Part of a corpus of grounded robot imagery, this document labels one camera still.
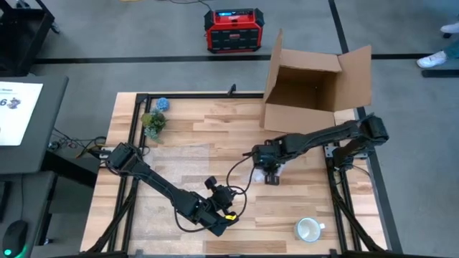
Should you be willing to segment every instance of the red portable power station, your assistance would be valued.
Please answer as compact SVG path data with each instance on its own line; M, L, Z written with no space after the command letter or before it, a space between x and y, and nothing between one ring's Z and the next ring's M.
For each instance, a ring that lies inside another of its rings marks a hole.
M204 15L207 49L212 53L257 51L263 25L258 8L209 11Z

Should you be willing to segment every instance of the wooden tabletop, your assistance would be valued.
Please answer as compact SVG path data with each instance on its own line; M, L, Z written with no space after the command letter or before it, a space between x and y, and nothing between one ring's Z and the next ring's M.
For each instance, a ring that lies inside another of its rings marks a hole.
M128 140L135 98L135 92L118 93L108 146ZM208 197L205 179L215 176L224 184L228 170L242 159L242 153L266 139L282 135L259 127L261 102L261 99L170 99L171 108L165 112L169 121L160 137L164 144L147 140L151 151L145 156L145 162L177 187ZM336 124L352 120L354 111L337 112L335 119ZM354 165L367 170L365 161L356 161ZM231 184L245 187L251 168L250 161L238 166L230 177ZM369 177L356 169L347 175L357 219L375 242L386 248ZM113 218L119 180L100 169L81 250L91 247ZM287 163L279 186L254 182L247 195L247 209L241 221L216 237L209 231L180 231L170 201L141 183L129 254L136 250L144 254L328 254L329 249L339 251L322 148L311 149ZM231 210L239 212L242 205L242 196L237 196ZM312 217L326 225L317 242L306 244L295 238L293 227L303 217ZM183 218L179 221L187 229L198 227ZM344 224L348 246L352 247L346 219ZM118 248L122 235L120 231Z

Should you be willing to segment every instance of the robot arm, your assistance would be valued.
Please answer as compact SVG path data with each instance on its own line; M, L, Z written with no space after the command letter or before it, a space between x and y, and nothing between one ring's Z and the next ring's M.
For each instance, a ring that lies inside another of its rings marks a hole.
M207 189L213 193L207 199L198 193L179 189L151 170L140 159L138 149L128 143L120 143L115 148L107 159L107 166L119 176L134 176L147 183L168 198L178 214L193 224L201 224L203 229L208 229L218 237L228 226L239 220L235 212L227 210L236 192L229 187L215 186L217 180L213 176L205 181Z
M276 172L282 164L303 155L311 148L347 139L352 141L345 147L333 151L333 154L340 154L333 155L336 157L335 164L352 164L352 159L357 153L385 143L389 136L381 118L369 115L362 120L347 121L342 125L305 135L289 133L273 140L266 140L264 145L255 145L250 155L255 168L265 172L265 183L278 185L279 177L276 176Z

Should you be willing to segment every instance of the white sneaker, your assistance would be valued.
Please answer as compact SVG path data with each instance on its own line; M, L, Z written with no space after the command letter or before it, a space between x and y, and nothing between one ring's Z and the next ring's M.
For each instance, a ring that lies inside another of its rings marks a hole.
M454 24L448 24L441 27L440 31L450 34L459 33L459 21Z
M440 51L428 57L421 58L417 60L416 63L421 68L431 68L443 64L444 62L446 62L446 60L446 54L443 51Z

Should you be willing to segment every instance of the blue ball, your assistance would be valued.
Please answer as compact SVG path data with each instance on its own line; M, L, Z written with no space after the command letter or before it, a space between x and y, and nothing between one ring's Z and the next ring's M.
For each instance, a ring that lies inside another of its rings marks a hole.
M160 97L156 101L156 108L160 111L167 111L169 109L169 101L165 97Z

